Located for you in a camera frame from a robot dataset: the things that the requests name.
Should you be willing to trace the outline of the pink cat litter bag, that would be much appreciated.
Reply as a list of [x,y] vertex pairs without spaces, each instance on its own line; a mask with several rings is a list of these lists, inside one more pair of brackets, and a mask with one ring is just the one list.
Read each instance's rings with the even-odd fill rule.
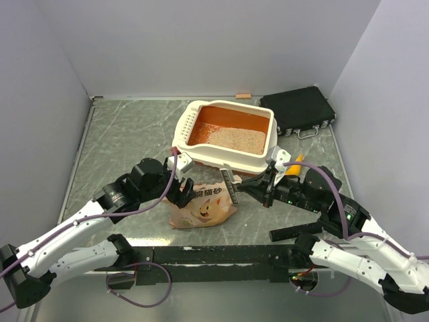
[[179,208],[165,198],[170,206],[169,225],[172,229],[212,227],[224,223],[237,212],[224,182],[197,184],[196,196],[184,207]]

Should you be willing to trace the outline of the yellow plastic scoop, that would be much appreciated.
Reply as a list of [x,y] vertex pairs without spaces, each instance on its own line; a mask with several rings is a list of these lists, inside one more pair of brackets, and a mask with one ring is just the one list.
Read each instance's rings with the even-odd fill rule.
[[[296,162],[302,162],[304,159],[304,155],[300,154],[295,161]],[[299,176],[301,172],[301,166],[300,165],[291,165],[287,171],[286,171],[286,175],[287,176]]]

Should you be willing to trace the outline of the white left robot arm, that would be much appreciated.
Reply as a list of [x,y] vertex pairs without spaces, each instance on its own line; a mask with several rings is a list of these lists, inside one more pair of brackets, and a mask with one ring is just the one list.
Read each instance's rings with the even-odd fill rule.
[[1,278],[18,309],[42,300],[61,282],[99,268],[126,269],[135,259],[134,250],[121,234],[88,248],[80,243],[120,220],[153,209],[167,199],[179,208],[194,197],[194,182],[184,178],[194,162],[186,154],[164,162],[144,158],[131,172],[105,185],[77,213],[35,240],[1,248]]

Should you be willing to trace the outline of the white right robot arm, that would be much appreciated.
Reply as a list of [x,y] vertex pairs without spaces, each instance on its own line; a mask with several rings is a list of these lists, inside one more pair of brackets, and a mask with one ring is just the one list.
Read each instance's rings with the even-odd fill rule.
[[263,174],[237,184],[246,193],[270,207],[281,201],[320,213],[322,230],[360,250],[356,256],[301,231],[290,257],[300,267],[311,264],[342,272],[383,295],[397,310],[410,315],[428,311],[428,263],[400,246],[355,200],[339,193],[340,180],[324,166],[304,164],[304,180],[283,176],[269,166]]

